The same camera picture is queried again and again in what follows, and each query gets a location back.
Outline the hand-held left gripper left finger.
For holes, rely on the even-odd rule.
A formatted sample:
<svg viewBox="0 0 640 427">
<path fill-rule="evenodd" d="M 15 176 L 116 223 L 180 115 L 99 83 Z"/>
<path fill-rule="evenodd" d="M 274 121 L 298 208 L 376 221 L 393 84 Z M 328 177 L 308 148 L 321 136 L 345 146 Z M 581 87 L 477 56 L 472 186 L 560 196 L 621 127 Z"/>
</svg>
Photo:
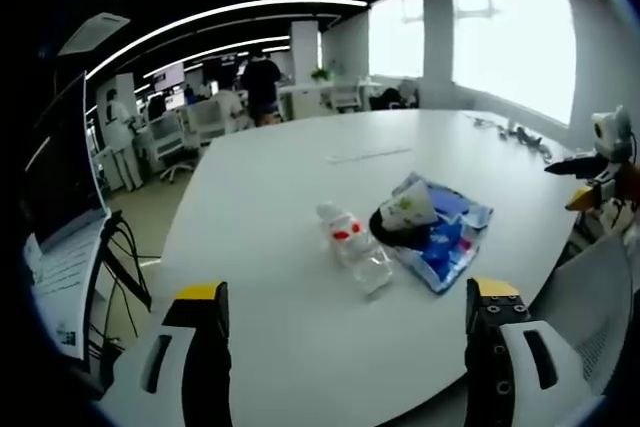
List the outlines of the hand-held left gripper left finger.
<svg viewBox="0 0 640 427">
<path fill-rule="evenodd" d="M 230 426 L 231 354 L 224 281 L 180 291 L 159 324 L 114 363 L 98 402 L 113 426 Z"/>
</svg>

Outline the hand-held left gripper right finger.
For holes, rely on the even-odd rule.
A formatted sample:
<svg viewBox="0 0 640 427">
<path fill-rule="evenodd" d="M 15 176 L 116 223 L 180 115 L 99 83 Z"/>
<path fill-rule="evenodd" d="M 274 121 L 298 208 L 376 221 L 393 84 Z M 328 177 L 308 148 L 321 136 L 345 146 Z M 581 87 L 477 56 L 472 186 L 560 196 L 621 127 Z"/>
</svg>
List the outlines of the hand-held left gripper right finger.
<svg viewBox="0 0 640 427">
<path fill-rule="evenodd" d="M 579 426 L 595 408 L 578 353 L 519 292 L 467 280 L 466 426 Z"/>
</svg>

